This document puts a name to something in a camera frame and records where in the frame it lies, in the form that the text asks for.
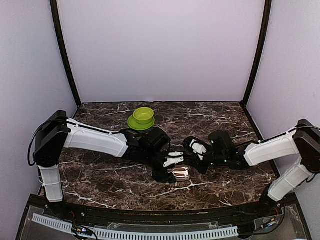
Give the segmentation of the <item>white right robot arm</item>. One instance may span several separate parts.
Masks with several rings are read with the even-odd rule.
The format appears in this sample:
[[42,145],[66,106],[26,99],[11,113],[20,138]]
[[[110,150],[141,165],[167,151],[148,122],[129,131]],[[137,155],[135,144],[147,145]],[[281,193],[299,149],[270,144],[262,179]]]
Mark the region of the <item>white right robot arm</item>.
[[261,201],[255,205],[255,213],[266,217],[275,203],[320,173],[320,129],[308,120],[301,119],[296,127],[262,141],[248,141],[235,145],[228,132],[217,130],[208,136],[209,144],[189,136],[183,146],[195,155],[195,168],[205,174],[209,167],[228,167],[244,170],[261,163],[286,156],[297,155],[297,161],[270,184]]

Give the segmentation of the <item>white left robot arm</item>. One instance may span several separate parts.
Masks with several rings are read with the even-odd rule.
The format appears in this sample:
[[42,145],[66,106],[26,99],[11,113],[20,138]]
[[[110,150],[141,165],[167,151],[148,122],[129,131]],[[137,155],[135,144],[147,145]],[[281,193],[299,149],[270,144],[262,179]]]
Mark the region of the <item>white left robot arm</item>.
[[176,183],[174,174],[168,171],[169,154],[162,150],[170,142],[169,136],[158,127],[147,133],[129,128],[108,131],[78,122],[67,117],[64,110],[58,110],[33,134],[27,161],[29,166],[38,167],[51,210],[58,217],[67,218],[71,208],[63,201],[59,171],[59,159],[64,148],[89,150],[143,163],[152,168],[155,181]]

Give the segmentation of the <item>pink translucent sunglasses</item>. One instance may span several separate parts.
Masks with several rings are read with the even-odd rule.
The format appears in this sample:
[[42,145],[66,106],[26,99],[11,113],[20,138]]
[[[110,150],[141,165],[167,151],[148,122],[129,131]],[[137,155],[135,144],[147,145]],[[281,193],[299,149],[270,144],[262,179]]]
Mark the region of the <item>pink translucent sunglasses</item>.
[[179,167],[172,170],[176,179],[187,179],[189,177],[189,169],[187,167]]

